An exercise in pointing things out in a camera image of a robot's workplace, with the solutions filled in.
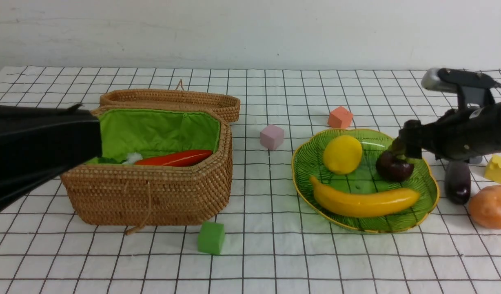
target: orange cube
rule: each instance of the orange cube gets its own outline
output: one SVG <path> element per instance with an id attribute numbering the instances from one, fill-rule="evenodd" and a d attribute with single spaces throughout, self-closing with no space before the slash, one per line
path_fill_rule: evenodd
<path id="1" fill-rule="evenodd" d="M 353 116 L 354 115 L 348 111 L 347 108 L 340 106 L 330 112 L 328 116 L 328 125 L 334 129 L 346 129 L 350 126 L 350 123 L 352 123 Z"/>

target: green plate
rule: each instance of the green plate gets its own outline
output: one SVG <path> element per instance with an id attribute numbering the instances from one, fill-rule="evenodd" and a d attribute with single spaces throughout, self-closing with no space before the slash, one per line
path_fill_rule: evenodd
<path id="1" fill-rule="evenodd" d="M 323 165 L 323 151 L 330 140 L 343 134 L 353 136 L 361 142 L 363 156 L 360 166 L 354 172 L 336 175 Z M 330 222 L 347 229 L 367 233 L 394 233 L 419 225 L 437 205 L 439 188 L 424 160 L 415 163 L 412 176 L 405 182 L 389 183 L 381 179 L 376 171 L 376 160 L 392 141 L 390 136 L 369 129 L 329 129 L 319 132 L 301 145 L 292 157 L 292 178 L 297 193 Z M 316 202 L 312 184 L 308 181 L 310 175 L 342 192 L 371 194 L 405 187 L 420 192 L 421 196 L 412 207 L 397 214 L 377 218 L 351 218 L 329 212 Z"/>

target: plate rim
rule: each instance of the plate rim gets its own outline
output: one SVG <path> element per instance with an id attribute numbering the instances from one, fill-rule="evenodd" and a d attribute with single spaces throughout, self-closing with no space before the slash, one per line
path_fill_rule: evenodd
<path id="1" fill-rule="evenodd" d="M 346 229 L 351 229 L 353 231 L 358 231 L 358 232 L 366 232 L 366 233 L 376 233 L 376 234 L 379 234 L 379 233 L 400 233 L 400 232 L 405 232 L 405 231 L 408 231 L 409 229 L 413 229 L 414 227 L 417 227 L 418 225 L 420 225 L 422 222 L 424 222 L 424 220 L 430 215 L 430 213 L 437 207 L 437 204 L 439 203 L 439 199 L 441 198 L 441 190 L 439 189 L 439 184 L 437 183 L 437 180 L 435 179 L 434 175 L 432 174 L 432 170 L 430 169 L 430 165 L 428 165 L 428 162 L 426 162 L 426 160 L 423 158 L 423 162 L 424 164 L 426 165 L 426 168 L 428 169 L 428 174 L 430 175 L 432 181 L 435 183 L 435 189 L 437 191 L 437 197 L 435 199 L 435 202 L 434 204 L 432 205 L 432 208 L 430 209 L 429 212 L 427 212 L 423 218 L 421 220 L 419 220 L 415 225 L 413 225 L 412 227 L 408 227 L 408 228 L 405 228 L 405 229 L 399 229 L 399 230 L 395 230 L 395 231 L 374 231 L 372 229 L 358 229 L 357 227 L 350 227 L 349 225 L 346 225 L 344 223 L 341 223 L 341 222 L 338 222 L 334 219 L 331 219 L 329 216 L 327 216 L 326 214 L 324 214 L 321 210 L 317 209 L 316 207 L 314 207 L 314 205 L 312 205 L 306 198 L 305 196 L 299 191 L 299 188 L 297 187 L 297 183 L 296 183 L 296 172 L 295 172 L 295 168 L 294 168 L 294 159 L 296 158 L 296 155 L 299 151 L 299 149 L 301 149 L 304 145 L 308 144 L 310 141 L 312 141 L 312 139 L 314 139 L 314 137 L 316 137 L 317 135 L 319 134 L 322 134 L 324 132 L 328 132 L 328 131 L 331 131 L 331 130 L 341 130 L 341 131 L 345 131 L 345 132 L 350 132 L 350 131 L 356 131 L 356 130 L 359 130 L 359 131 L 372 131 L 372 132 L 376 132 L 376 133 L 379 133 L 383 136 L 387 136 L 388 138 L 394 140 L 394 138 L 392 138 L 391 136 L 383 133 L 383 132 L 379 132 L 377 130 L 372 130 L 372 129 L 366 129 L 366 128 L 357 128 L 357 129 L 352 129 L 352 130 L 348 130 L 348 129 L 339 129 L 339 128 L 332 128 L 332 129 L 326 129 L 326 130 L 323 130 L 323 131 L 320 131 L 320 132 L 317 132 L 316 134 L 314 134 L 310 140 L 306 141 L 305 143 L 301 144 L 298 148 L 296 148 L 294 154 L 292 154 L 292 160 L 291 160 L 291 169 L 292 169 L 292 182 L 294 183 L 294 187 L 296 189 L 296 193 L 298 194 L 298 196 L 300 196 L 301 198 L 303 198 L 303 200 L 312 208 L 314 209 L 316 212 L 318 212 L 318 214 L 320 214 L 321 216 L 323 216 L 326 220 L 328 220 L 329 222 L 331 223 L 334 223 L 335 225 L 338 225 L 340 227 L 345 227 Z"/>

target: table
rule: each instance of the table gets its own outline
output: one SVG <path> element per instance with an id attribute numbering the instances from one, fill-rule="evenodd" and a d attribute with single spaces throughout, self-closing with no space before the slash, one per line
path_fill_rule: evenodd
<path id="1" fill-rule="evenodd" d="M 501 82 L 501 70 L 487 72 Z M 475 225 L 463 206 L 441 199 L 406 233 L 355 234 L 330 225 L 292 185 L 293 151 L 328 128 L 330 110 L 353 112 L 351 127 L 396 136 L 404 121 L 435 121 L 452 94 L 422 89 L 424 71 L 289 71 L 5 67 L 0 105 L 98 106 L 115 89 L 174 89 L 233 95 L 234 173 L 221 256 L 198 253 L 199 227 L 87 225 L 55 178 L 0 214 L 0 294 L 501 294 L 501 230 Z M 501 101 L 501 91 L 493 91 Z M 260 146 L 267 124 L 286 131 L 277 151 Z M 439 186 L 444 162 L 424 157 Z M 472 190 L 489 160 L 471 166 Z"/>

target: yellow lemon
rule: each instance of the yellow lemon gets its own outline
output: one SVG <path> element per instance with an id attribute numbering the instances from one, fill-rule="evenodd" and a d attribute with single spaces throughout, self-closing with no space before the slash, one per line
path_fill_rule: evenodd
<path id="1" fill-rule="evenodd" d="M 329 142 L 323 152 L 323 164 L 338 175 L 353 172 L 361 162 L 363 148 L 353 136 L 341 135 Z"/>

